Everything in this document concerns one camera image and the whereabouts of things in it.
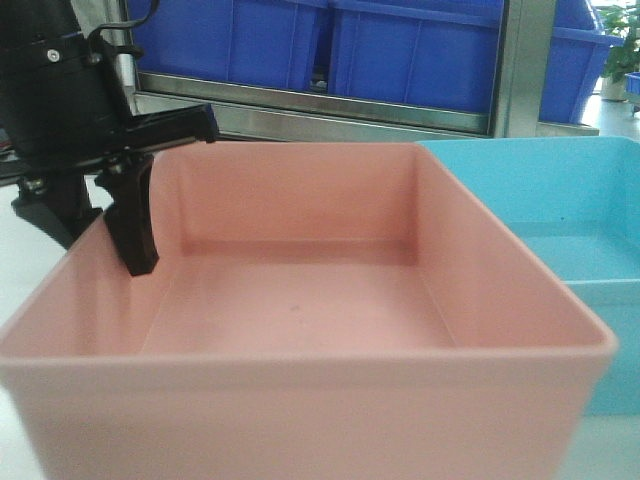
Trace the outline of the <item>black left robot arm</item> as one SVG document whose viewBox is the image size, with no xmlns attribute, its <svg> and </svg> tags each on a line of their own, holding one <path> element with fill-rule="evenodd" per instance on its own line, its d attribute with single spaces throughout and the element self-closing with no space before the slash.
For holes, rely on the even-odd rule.
<svg viewBox="0 0 640 480">
<path fill-rule="evenodd" d="M 150 177 L 157 151 L 219 134 L 213 109 L 131 111 L 115 68 L 140 57 L 101 27 L 84 34 L 68 1 L 1 5 L 1 182 L 18 189 L 15 214 L 63 247 L 103 217 L 133 276 L 151 273 Z"/>
</svg>

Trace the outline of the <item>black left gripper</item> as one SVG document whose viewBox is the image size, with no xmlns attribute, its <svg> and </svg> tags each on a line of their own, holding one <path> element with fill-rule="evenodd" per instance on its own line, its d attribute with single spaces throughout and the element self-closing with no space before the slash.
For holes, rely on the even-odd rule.
<svg viewBox="0 0 640 480">
<path fill-rule="evenodd" d="M 1 122 L 28 169 L 66 170 L 131 151 L 95 180 L 112 199 L 104 220 L 131 276 L 152 273 L 159 260 L 149 200 L 154 155 L 140 152 L 218 137 L 209 105 L 132 113 L 115 61 L 142 54 L 80 32 L 1 45 Z M 11 205 L 66 250 L 102 214 L 82 174 L 21 179 Z"/>
</svg>

